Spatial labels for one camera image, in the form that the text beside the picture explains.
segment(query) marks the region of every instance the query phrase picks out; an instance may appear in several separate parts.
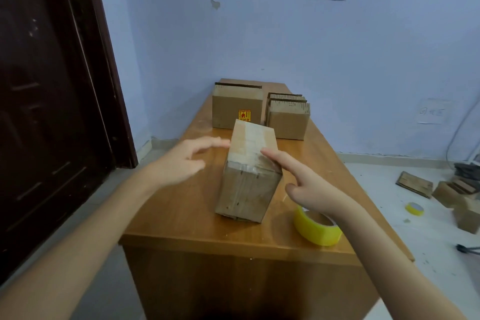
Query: wooden door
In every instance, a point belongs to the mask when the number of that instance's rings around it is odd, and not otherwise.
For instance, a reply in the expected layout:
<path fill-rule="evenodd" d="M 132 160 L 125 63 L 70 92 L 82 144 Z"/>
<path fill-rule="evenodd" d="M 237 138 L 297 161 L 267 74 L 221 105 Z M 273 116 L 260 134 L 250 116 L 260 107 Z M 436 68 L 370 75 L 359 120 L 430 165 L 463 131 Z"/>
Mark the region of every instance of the wooden door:
<path fill-rule="evenodd" d="M 112 168 L 68 0 L 0 0 L 0 283 Z"/>

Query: red and yellow label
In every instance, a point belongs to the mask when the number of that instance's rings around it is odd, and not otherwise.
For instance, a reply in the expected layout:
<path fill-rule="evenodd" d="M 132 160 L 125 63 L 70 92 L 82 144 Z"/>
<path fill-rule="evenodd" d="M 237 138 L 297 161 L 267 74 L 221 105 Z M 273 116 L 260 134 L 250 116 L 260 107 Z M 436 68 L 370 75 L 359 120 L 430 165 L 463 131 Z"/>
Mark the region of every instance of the red and yellow label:
<path fill-rule="evenodd" d="M 250 122 L 251 111 L 250 110 L 239 110 L 238 119 L 243 120 L 244 122 Z"/>

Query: peeling paint patch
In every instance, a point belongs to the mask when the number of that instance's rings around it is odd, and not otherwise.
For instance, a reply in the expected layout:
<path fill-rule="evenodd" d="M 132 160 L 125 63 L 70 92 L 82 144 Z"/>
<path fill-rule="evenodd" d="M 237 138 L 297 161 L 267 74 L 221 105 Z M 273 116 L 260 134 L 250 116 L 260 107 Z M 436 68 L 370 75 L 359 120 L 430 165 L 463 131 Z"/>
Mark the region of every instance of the peeling paint patch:
<path fill-rule="evenodd" d="M 215 8 L 215 10 L 218 10 L 220 7 L 220 2 L 215 1 L 215 0 L 210 0 L 210 3 L 212 3 L 212 7 Z"/>

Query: tape roll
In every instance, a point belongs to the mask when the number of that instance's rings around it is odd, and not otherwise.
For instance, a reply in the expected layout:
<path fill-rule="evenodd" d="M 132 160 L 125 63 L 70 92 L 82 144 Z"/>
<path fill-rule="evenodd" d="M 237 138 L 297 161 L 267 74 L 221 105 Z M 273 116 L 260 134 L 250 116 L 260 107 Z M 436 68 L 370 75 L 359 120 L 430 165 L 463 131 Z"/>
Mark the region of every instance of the tape roll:
<path fill-rule="evenodd" d="M 405 206 L 406 211 L 408 211 L 410 214 L 417 215 L 417 216 L 422 216 L 425 210 L 423 209 L 422 206 L 417 204 L 416 202 L 409 202 Z"/>
<path fill-rule="evenodd" d="M 307 216 L 306 212 L 307 209 L 298 206 L 293 218 L 293 224 L 303 238 L 325 247 L 339 242 L 342 231 L 333 220 L 328 218 L 333 225 L 324 225 Z"/>

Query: baseboard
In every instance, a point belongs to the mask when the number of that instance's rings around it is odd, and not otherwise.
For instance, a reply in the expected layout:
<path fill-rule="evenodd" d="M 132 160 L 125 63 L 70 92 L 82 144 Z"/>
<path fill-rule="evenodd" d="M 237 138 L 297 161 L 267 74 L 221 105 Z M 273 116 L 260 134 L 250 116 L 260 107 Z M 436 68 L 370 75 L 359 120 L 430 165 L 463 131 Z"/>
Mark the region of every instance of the baseboard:
<path fill-rule="evenodd" d="M 141 147 L 138 151 L 137 151 L 137 159 L 138 159 L 138 163 L 140 163 L 140 161 L 142 159 L 145 158 L 145 156 L 147 156 L 147 154 L 152 150 L 152 140 L 149 139 L 144 145 L 143 147 Z"/>
<path fill-rule="evenodd" d="M 173 148 L 178 141 L 178 139 L 159 139 L 152 137 L 152 148 L 154 150 L 169 150 Z"/>
<path fill-rule="evenodd" d="M 368 164 L 383 166 L 422 167 L 422 168 L 449 168 L 447 161 L 443 159 L 414 158 L 400 156 L 383 156 L 380 154 L 341 153 L 337 155 L 345 164 Z M 459 161 L 450 161 L 453 165 Z"/>

